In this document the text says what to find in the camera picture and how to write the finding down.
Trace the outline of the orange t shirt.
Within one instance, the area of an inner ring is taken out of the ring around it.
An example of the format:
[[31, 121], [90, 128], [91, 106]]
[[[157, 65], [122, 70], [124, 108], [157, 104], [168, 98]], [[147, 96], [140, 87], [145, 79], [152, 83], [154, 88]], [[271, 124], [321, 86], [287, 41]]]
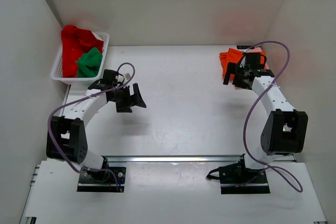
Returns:
[[227, 66], [230, 62], [232, 63], [238, 63], [241, 57], [243, 56], [243, 51], [237, 50], [234, 48], [229, 48], [226, 52], [221, 52], [219, 54], [220, 64], [223, 69], [223, 78], [225, 77], [225, 74], [227, 72]]

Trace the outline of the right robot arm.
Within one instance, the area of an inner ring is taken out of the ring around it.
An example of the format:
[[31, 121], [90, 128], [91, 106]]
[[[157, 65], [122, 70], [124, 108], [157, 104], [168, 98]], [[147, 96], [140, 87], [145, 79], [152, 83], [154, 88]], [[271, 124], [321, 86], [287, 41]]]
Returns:
[[243, 53], [237, 63], [228, 63], [223, 82], [254, 91], [268, 115], [260, 144], [254, 151], [247, 151], [244, 164], [235, 169], [236, 178], [241, 182], [253, 178], [254, 170], [261, 170], [282, 156], [301, 153], [304, 147], [308, 115], [296, 110], [285, 98], [275, 75], [265, 67], [266, 60], [260, 52]]

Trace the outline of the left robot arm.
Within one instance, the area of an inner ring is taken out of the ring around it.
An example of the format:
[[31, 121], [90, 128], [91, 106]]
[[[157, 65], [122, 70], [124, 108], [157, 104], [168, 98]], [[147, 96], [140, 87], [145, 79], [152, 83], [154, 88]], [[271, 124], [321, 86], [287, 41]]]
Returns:
[[85, 95], [63, 116], [48, 119], [46, 155], [49, 158], [79, 165], [91, 172], [98, 181], [109, 177], [107, 159], [92, 152], [87, 143], [86, 126], [97, 112], [109, 102], [114, 102], [118, 113], [131, 113], [133, 106], [146, 108], [139, 85], [134, 83], [133, 93], [122, 74], [105, 70], [103, 77], [93, 82]]

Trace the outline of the black label plate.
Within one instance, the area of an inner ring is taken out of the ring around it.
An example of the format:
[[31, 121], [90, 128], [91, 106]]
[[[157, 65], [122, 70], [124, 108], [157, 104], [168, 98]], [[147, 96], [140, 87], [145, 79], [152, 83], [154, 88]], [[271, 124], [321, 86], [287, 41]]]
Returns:
[[236, 48], [238, 50], [245, 50], [248, 49], [250, 46], [249, 45], [237, 45]]

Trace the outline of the folded pink t shirt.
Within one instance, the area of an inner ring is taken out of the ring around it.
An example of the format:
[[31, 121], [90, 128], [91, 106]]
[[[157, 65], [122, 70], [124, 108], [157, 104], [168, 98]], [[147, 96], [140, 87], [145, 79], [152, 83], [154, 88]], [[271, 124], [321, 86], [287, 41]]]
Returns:
[[263, 64], [265, 61], [265, 57], [266, 57], [266, 52], [262, 51], [262, 49], [260, 47], [256, 47], [253, 49], [248, 49], [247, 52], [260, 52], [262, 54], [262, 58], [260, 60], [260, 62]]

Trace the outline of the green t shirt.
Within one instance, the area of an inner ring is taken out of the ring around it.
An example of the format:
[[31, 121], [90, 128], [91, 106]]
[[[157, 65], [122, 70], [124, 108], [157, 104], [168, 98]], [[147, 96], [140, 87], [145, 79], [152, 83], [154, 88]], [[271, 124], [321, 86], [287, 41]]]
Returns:
[[102, 57], [102, 53], [96, 47], [92, 48], [89, 52], [82, 54], [82, 56], [76, 61], [78, 67], [76, 77], [96, 77], [101, 66]]

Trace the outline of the red t shirt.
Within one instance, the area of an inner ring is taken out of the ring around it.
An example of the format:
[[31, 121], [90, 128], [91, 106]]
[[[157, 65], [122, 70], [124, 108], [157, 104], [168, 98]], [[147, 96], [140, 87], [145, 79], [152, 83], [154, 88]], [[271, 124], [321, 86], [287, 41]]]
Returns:
[[76, 78], [78, 67], [76, 61], [82, 54], [96, 47], [103, 53], [103, 40], [92, 31], [66, 25], [61, 31], [62, 74], [64, 78]]

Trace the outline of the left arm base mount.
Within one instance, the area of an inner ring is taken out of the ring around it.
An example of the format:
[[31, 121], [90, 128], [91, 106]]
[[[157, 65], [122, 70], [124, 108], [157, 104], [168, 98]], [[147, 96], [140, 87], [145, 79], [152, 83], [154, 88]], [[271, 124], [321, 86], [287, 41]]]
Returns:
[[108, 164], [110, 172], [93, 172], [82, 168], [77, 183], [77, 192], [88, 193], [123, 193], [127, 167], [121, 164]]

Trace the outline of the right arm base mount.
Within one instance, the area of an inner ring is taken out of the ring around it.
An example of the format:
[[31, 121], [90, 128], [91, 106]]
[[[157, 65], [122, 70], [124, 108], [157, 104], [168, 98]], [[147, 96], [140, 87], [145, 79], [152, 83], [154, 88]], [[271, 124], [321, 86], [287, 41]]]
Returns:
[[219, 180], [222, 195], [269, 194], [266, 173], [245, 166], [244, 155], [239, 161], [211, 170], [206, 179]]

